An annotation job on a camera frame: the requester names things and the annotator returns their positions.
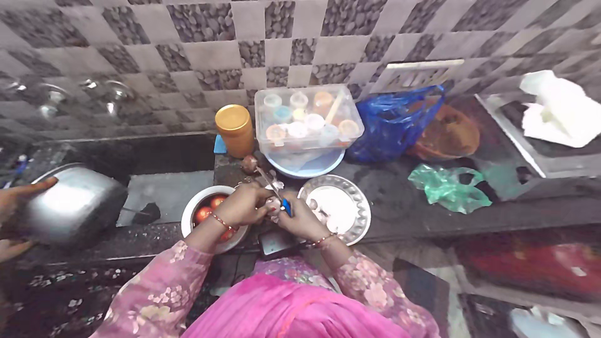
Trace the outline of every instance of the checkered tile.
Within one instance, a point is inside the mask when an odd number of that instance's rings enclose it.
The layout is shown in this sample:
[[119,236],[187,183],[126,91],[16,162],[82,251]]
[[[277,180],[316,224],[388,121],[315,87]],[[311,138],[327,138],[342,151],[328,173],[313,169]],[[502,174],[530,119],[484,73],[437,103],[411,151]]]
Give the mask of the checkered tile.
[[[25,140],[210,131],[257,90],[345,83],[365,97],[390,62],[463,58],[450,94],[517,90],[541,69],[601,97],[599,0],[1,1],[0,82],[47,82],[73,99],[40,117],[0,90],[0,134]],[[77,83],[116,79],[138,100],[109,118]]]

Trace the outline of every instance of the white bowl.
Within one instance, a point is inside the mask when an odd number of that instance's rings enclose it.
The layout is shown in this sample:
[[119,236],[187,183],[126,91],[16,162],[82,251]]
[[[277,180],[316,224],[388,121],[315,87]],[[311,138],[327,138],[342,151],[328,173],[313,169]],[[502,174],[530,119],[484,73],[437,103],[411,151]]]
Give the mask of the white bowl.
[[342,161],[345,149],[333,149],[331,152],[321,155],[303,165],[300,170],[290,170],[282,167],[275,162],[269,154],[265,157],[280,173],[293,179],[310,179],[313,177],[325,175],[334,170]]
[[[197,193],[190,199],[190,202],[186,205],[184,209],[184,213],[182,214],[182,235],[186,237],[190,235],[192,232],[192,228],[194,226],[194,212],[198,209],[198,206],[202,204],[204,200],[213,197],[214,195],[231,195],[234,192],[234,188],[226,185],[215,185],[209,188],[202,190]],[[240,241],[246,236],[248,232],[248,226],[243,226],[236,231],[234,236],[232,236],[229,240],[218,243],[215,248],[215,253],[220,254],[224,253],[233,247],[235,247]]]

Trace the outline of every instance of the floral print sleeve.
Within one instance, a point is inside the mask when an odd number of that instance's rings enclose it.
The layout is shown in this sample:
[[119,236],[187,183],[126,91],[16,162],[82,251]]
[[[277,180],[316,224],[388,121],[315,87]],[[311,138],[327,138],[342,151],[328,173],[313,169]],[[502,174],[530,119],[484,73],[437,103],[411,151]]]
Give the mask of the floral print sleeve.
[[212,254],[179,241],[119,290],[91,338],[179,337]]
[[392,274],[362,253],[354,251],[349,261],[334,271],[334,279],[345,296],[389,318],[412,338],[439,337],[432,315],[410,302]]

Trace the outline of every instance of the red tomato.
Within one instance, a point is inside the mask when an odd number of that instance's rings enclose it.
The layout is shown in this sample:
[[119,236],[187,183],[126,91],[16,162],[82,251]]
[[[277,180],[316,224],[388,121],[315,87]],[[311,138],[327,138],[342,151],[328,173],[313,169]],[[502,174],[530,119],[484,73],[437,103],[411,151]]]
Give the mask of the red tomato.
[[211,200],[211,207],[213,208],[213,210],[217,209],[221,202],[225,201],[226,198],[227,196],[224,195],[213,197],[213,199]]
[[206,220],[207,217],[209,217],[209,215],[211,214],[211,211],[213,211],[213,209],[209,208],[208,206],[203,206],[202,208],[200,208],[196,211],[196,214],[194,215],[194,219],[196,220],[197,223],[200,223],[200,222]]
[[234,236],[235,232],[236,231],[234,229],[227,230],[223,235],[221,235],[221,238],[219,238],[219,240],[221,242],[225,242],[225,241],[229,240],[232,236]]

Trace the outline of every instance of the blue knife handle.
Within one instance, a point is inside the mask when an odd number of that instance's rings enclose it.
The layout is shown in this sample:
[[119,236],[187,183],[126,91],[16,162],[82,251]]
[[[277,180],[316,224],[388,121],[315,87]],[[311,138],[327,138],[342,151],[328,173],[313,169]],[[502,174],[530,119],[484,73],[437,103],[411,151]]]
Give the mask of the blue knife handle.
[[288,214],[288,216],[292,217],[292,208],[290,207],[290,202],[288,202],[288,200],[284,198],[282,200],[282,205],[283,205],[284,209],[286,210],[286,213]]

